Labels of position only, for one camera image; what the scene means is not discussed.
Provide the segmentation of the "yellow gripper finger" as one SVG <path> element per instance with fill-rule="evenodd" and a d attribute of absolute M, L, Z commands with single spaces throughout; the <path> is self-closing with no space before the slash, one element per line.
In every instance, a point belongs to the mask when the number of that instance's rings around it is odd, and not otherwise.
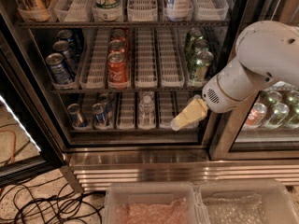
<path fill-rule="evenodd" d="M 188 105 L 171 120 L 170 127 L 174 131 L 178 131 L 191 124 L 197 123 L 206 118 L 207 111 L 208 107 L 203 99 L 193 98 Z"/>

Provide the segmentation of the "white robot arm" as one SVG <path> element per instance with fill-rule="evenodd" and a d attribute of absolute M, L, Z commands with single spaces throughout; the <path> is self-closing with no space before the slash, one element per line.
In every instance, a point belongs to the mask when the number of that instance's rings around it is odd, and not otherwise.
<path fill-rule="evenodd" d="M 171 120 L 170 127 L 178 131 L 204 119 L 208 111 L 231 111 L 278 81 L 299 86 L 299 28 L 278 21 L 254 22 L 239 34 L 234 58 Z"/>

